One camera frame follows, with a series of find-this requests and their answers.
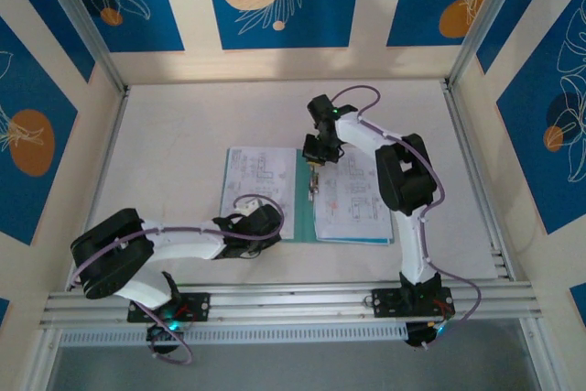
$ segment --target floor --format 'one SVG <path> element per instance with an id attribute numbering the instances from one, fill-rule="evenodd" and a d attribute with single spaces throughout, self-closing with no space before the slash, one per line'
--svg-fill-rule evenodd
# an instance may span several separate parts
<path id="1" fill-rule="evenodd" d="M 353 81 L 282 81 L 135 86 L 94 223 L 124 207 L 143 218 L 198 224 L 218 215 L 226 150 L 301 148 L 313 133 L 309 100 Z M 477 208 L 439 81 L 369 81 L 383 94 L 366 118 L 390 131 L 419 133 L 447 191 L 429 215 L 431 256 L 463 277 L 494 278 L 490 237 Z M 350 92 L 358 108 L 373 96 Z M 400 236 L 387 246 L 279 243 L 257 259 L 157 263 L 179 283 L 303 283 L 398 279 Z"/>

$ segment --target white robotic arm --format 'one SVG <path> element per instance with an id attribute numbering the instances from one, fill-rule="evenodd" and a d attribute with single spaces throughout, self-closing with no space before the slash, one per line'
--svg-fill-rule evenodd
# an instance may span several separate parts
<path id="1" fill-rule="evenodd" d="M 433 202 L 437 188 L 421 137 L 386 132 L 360 119 L 350 105 L 334 107 L 326 95 L 311 100 L 308 109 L 319 134 L 306 135 L 304 158 L 314 165 L 335 163 L 343 154 L 343 144 L 360 148 L 375 160 L 381 198 L 396 215 L 403 252 L 401 288 L 373 290 L 379 303 L 374 315 L 433 317 L 439 313 L 438 304 L 443 304 L 444 320 L 448 319 L 453 315 L 453 308 L 445 303 L 450 290 L 442 287 L 421 237 L 422 212 Z M 145 312 L 140 319 L 154 320 L 180 341 L 162 322 L 176 320 L 189 304 L 190 294 L 179 293 L 172 277 L 151 265 L 186 257 L 249 258 L 280 241 L 284 222 L 280 207 L 271 200 L 272 204 L 262 204 L 264 196 L 242 198 L 246 201 L 235 205 L 233 214 L 190 227 L 143 221 L 136 210 L 121 210 L 73 242 L 71 252 L 78 266 L 73 279 L 81 279 L 88 299 L 118 295 L 134 301 Z M 434 329 L 415 325 L 409 329 L 408 343 L 435 338 Z"/>
<path id="2" fill-rule="evenodd" d="M 383 146 L 392 146 L 394 143 L 361 124 L 356 115 L 356 112 L 351 112 L 341 116 L 335 122 L 338 138 L 344 143 L 360 148 L 373 160 L 376 160 L 375 152 L 377 150 L 380 150 Z M 387 133 L 392 137 L 401 138 L 401 135 L 391 132 Z M 408 216 L 401 211 L 395 212 L 399 241 L 403 254 L 401 273 L 414 285 L 428 281 L 435 275 L 435 270 L 429 267 L 426 261 L 421 243 L 419 218 L 424 209 L 425 206 L 418 207 Z"/>
<path id="3" fill-rule="evenodd" d="M 424 167 L 416 167 L 417 160 L 390 138 L 403 136 L 384 130 L 382 127 L 359 120 L 358 112 L 350 105 L 335 108 L 326 95 L 314 98 L 308 105 L 317 136 L 307 135 L 303 148 L 309 163 L 323 165 L 337 162 L 342 153 L 342 144 L 358 147 L 376 161 L 379 190 L 385 203 L 395 212 L 399 240 L 403 253 L 401 273 L 413 285 L 424 283 L 435 276 L 424 255 L 420 233 L 420 215 L 433 201 L 435 182 Z M 426 157 L 423 140 L 417 135 L 406 136 L 406 141 L 415 141 Z M 408 163 L 414 164 L 404 171 Z"/>
<path id="4" fill-rule="evenodd" d="M 152 268 L 160 260 L 250 258 L 280 241 L 283 212 L 263 204 L 261 195 L 245 195 L 234 212 L 197 226 L 143 221 L 124 209 L 98 224 L 71 245 L 86 298 L 117 295 L 158 309 L 173 298 L 169 274 Z"/>

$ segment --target paper sheet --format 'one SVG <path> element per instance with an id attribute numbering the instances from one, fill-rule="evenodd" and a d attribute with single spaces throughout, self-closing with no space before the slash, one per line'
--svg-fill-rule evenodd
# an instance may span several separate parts
<path id="1" fill-rule="evenodd" d="M 295 148 L 230 148 L 223 183 L 222 217 L 233 212 L 233 201 L 238 196 L 261 194 L 276 201 L 285 213 L 281 238 L 293 238 L 296 161 Z"/>
<path id="2" fill-rule="evenodd" d="M 337 164 L 316 168 L 318 239 L 392 239 L 391 212 L 378 190 L 376 163 L 357 148 L 344 150 Z"/>

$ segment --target black joint housing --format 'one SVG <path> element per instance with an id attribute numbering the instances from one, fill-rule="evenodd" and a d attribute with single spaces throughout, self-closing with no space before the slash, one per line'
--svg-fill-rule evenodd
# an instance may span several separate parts
<path id="1" fill-rule="evenodd" d="M 233 223 L 232 219 L 235 217 L 241 217 L 241 219 L 237 223 Z M 212 221 L 225 232 L 260 236 L 269 235 L 276 230 L 281 224 L 281 214 L 274 206 L 265 204 L 258 207 L 248 216 L 236 214 L 227 218 L 216 217 Z M 226 247 L 216 256 L 216 259 L 238 258 L 244 253 L 255 254 L 267 249 L 280 240 L 280 234 L 276 234 L 265 240 L 224 237 L 223 242 L 226 244 Z"/>
<path id="2" fill-rule="evenodd" d="M 404 136 L 403 140 L 429 162 L 428 151 L 421 136 Z M 438 184 L 425 165 L 405 147 L 397 144 L 382 146 L 374 152 L 381 197 L 392 211 L 411 215 L 423 205 L 433 202 L 433 191 Z M 401 163 L 411 167 L 403 170 Z"/>
<path id="3" fill-rule="evenodd" d="M 141 224 L 142 220 L 133 208 L 123 209 L 107 218 L 71 244 L 75 265 L 81 265 L 116 239 L 142 231 Z M 118 246 L 98 258 L 80 274 L 85 297 L 105 298 L 120 290 L 153 255 L 153 246 L 141 236 L 130 240 L 124 249 Z"/>
<path id="4" fill-rule="evenodd" d="M 303 157 L 317 165 L 337 163 L 342 155 L 343 142 L 336 133 L 336 121 L 345 114 L 356 112 L 356 108 L 349 104 L 334 107 L 327 95 L 320 95 L 309 102 L 308 110 L 318 135 L 305 136 Z"/>

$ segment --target black mounting bracket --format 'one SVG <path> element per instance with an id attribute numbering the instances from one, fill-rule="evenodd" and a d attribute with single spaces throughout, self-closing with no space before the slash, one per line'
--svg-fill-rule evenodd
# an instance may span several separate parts
<path id="1" fill-rule="evenodd" d="M 170 316 L 161 316 L 162 310 L 153 310 L 162 320 L 173 320 L 175 322 L 207 322 L 210 312 L 209 293 L 181 293 L 181 301 Z M 142 311 L 134 301 L 128 306 L 127 322 L 131 323 L 152 323 L 153 320 Z"/>
<path id="2" fill-rule="evenodd" d="M 455 313 L 449 288 L 441 286 L 440 274 L 425 283 L 413 285 L 400 274 L 400 288 L 375 288 L 372 306 L 375 318 L 425 318 L 442 316 L 448 320 Z"/>

